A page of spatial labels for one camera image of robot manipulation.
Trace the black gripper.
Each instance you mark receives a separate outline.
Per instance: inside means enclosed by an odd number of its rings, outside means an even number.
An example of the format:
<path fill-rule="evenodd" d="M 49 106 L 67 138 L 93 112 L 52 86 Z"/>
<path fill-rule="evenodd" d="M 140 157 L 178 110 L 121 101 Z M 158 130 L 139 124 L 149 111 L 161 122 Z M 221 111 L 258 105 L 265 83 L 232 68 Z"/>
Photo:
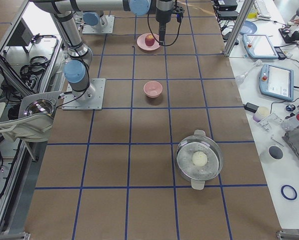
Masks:
<path fill-rule="evenodd" d="M 155 19 L 159 22 L 158 43 L 163 46 L 165 43 L 166 24 L 171 20 L 172 15 L 172 0 L 157 0 Z"/>

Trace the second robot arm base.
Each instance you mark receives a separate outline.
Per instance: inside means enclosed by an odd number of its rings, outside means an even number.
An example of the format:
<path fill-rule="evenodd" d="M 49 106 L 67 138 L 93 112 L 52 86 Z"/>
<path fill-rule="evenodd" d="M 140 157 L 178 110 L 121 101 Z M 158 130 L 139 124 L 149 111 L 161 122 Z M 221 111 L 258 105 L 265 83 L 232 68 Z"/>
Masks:
<path fill-rule="evenodd" d="M 104 15 L 103 11 L 85 11 L 82 15 L 83 21 L 85 24 L 95 27 L 95 26 L 101 26 L 105 27 L 108 24 L 108 21 Z"/>

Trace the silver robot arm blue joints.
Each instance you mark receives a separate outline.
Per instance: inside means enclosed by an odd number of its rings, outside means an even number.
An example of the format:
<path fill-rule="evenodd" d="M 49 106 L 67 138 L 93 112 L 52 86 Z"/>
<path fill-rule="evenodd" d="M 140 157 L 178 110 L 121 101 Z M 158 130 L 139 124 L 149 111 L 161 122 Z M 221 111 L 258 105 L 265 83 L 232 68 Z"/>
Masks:
<path fill-rule="evenodd" d="M 89 68 L 92 51 L 83 43 L 74 18 L 74 12 L 125 11 L 136 16 L 151 14 L 156 8 L 155 0 L 33 0 L 39 9 L 51 15 L 61 38 L 67 47 L 70 61 L 63 73 L 71 86 L 72 95 L 79 101 L 94 97 Z"/>

